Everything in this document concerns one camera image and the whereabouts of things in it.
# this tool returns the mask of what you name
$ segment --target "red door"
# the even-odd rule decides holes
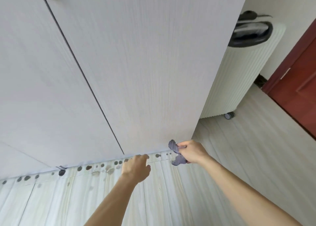
[[[316,39],[268,95],[316,137]]]

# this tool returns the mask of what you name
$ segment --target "hand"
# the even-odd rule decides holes
[[[142,182],[150,173],[150,165],[146,166],[148,155],[135,155],[122,165],[122,176],[127,177],[135,185]]]
[[[194,140],[180,142],[177,146],[186,146],[186,148],[179,148],[179,152],[190,163],[200,163],[205,157],[210,157],[203,145],[199,142],[195,142]]]

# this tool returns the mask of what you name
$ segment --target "white wardrobe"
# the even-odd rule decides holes
[[[0,0],[0,178],[190,139],[243,3]]]

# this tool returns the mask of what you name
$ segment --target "caster wheel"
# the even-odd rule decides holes
[[[224,114],[225,118],[230,120],[231,118],[235,117],[235,113],[234,112],[229,112],[227,114]]]

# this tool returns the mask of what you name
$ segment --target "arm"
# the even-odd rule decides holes
[[[198,163],[210,174],[248,225],[301,225],[287,212],[209,156],[202,144],[190,140],[177,145],[186,146],[179,148],[179,152],[186,160]]]
[[[84,226],[120,226],[136,185],[148,177],[148,155],[136,155],[122,165],[122,174]]]

